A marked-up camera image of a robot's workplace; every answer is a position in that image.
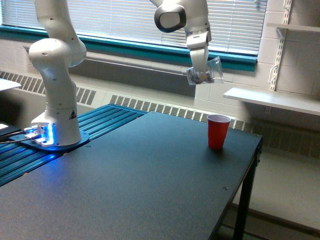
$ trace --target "red solo cup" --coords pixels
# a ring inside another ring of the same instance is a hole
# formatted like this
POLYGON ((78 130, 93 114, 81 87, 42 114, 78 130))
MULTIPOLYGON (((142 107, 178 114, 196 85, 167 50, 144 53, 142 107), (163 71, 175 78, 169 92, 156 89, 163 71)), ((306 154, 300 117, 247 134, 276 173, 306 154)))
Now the red solo cup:
POLYGON ((208 145, 209 148, 222 149, 225 143, 230 117, 224 115, 209 115, 208 117, 208 145))

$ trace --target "window blinds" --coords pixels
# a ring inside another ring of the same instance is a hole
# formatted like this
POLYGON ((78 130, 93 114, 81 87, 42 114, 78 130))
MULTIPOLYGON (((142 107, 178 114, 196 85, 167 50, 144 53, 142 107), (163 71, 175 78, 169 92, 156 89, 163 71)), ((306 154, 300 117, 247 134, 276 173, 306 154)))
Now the window blinds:
MULTIPOLYGON (((212 51, 257 55, 267 0, 208 0, 212 51)), ((2 24, 42 29, 34 0, 1 0, 2 24)), ((163 33, 148 0, 68 0, 78 34, 167 46, 186 46, 183 30, 163 33)))

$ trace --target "window sill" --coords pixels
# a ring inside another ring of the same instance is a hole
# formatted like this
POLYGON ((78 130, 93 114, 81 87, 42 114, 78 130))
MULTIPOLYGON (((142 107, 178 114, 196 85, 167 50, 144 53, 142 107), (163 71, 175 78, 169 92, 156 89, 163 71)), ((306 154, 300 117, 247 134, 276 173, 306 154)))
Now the window sill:
MULTIPOLYGON (((132 41, 116 40, 102 37, 78 35, 90 51, 105 52, 114 55, 143 58, 159 62, 180 64, 190 66, 191 59, 189 50, 179 47, 161 46, 132 41)), ((38 41, 48 37, 45 30, 0 26, 0 38, 38 41)), ((210 52, 209 59, 219 56, 224 69, 254 72, 256 69, 257 57, 223 52, 210 52)))

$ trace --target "white robotic arm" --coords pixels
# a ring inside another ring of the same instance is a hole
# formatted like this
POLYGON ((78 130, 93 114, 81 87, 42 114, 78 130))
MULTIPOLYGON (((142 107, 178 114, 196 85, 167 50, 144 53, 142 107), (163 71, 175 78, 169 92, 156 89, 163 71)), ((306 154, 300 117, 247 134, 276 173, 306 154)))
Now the white robotic arm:
POLYGON ((159 30, 171 33, 184 28, 194 71, 207 78, 208 45, 211 41, 207 0, 150 0, 157 10, 154 21, 159 30))
MULTIPOLYGON (((170 33, 184 28, 193 68, 188 70, 189 82, 211 83, 212 67, 207 64, 211 41, 208 4, 206 0, 150 0, 157 10, 156 26, 170 33)), ((43 147, 70 146, 81 140, 77 118, 76 85, 69 76, 70 67, 86 57, 86 47, 72 26, 67 0, 34 0, 38 21, 50 38, 34 43, 30 60, 42 75, 46 91, 45 112, 31 124, 34 138, 43 147)))
POLYGON ((35 141, 44 147, 73 145, 81 140, 81 135, 76 85, 68 68, 80 64, 87 50, 72 26, 67 0, 35 0, 35 9, 38 21, 50 37, 37 41, 29 49, 30 60, 42 75, 46 93, 45 112, 31 122, 42 127, 42 137, 35 141))

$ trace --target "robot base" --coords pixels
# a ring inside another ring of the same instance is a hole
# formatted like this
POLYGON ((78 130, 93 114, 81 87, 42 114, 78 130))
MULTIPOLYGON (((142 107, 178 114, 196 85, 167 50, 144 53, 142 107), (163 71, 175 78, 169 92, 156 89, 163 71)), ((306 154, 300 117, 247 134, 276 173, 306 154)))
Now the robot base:
MULTIPOLYGON (((81 147, 82 145, 86 144, 89 142, 89 134, 84 132, 84 131, 80 131, 80 135, 81 135, 81 140, 75 144, 72 145, 68 145, 68 146, 42 146, 40 144, 37 144, 36 142, 34 142, 33 140, 26 140, 26 141, 22 141, 21 144, 23 145, 27 145, 30 146, 32 148, 41 150, 41 151, 47 151, 47 152, 70 152, 74 149, 77 149, 79 147, 81 147)), ((15 140, 23 140, 26 139, 24 134, 20 134, 20 135, 16 135, 13 137, 9 138, 12 141, 15 140)))

